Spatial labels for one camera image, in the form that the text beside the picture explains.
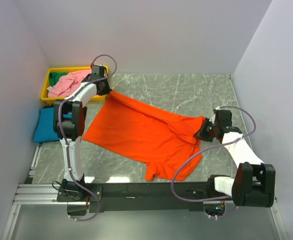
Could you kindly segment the orange t-shirt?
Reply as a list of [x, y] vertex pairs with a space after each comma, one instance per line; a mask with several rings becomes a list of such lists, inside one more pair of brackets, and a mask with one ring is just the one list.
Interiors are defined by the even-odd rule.
[[83, 140], [146, 165], [145, 179], [183, 181], [198, 166], [201, 155], [195, 133], [204, 116], [175, 114], [135, 100], [116, 91], [109, 94]]

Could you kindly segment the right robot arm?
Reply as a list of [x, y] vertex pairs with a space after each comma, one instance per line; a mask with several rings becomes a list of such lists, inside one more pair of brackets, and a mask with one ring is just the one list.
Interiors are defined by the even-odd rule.
[[232, 157], [237, 172], [235, 177], [211, 175], [207, 180], [206, 195], [216, 200], [224, 194], [231, 197], [236, 206], [270, 208], [275, 197], [274, 166], [264, 163], [253, 152], [245, 140], [246, 135], [233, 126], [230, 110], [217, 107], [213, 112], [194, 137], [204, 142], [217, 139]]

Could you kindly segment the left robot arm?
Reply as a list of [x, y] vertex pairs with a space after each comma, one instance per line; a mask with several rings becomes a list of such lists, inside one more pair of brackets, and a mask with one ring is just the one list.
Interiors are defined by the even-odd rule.
[[59, 197], [65, 196], [74, 201], [95, 197], [99, 201], [99, 193], [86, 186], [80, 144], [85, 130], [86, 104], [93, 96], [111, 92], [108, 77], [107, 67], [92, 64], [79, 87], [64, 100], [54, 102], [53, 130], [59, 137], [64, 159], [64, 178], [58, 190]]

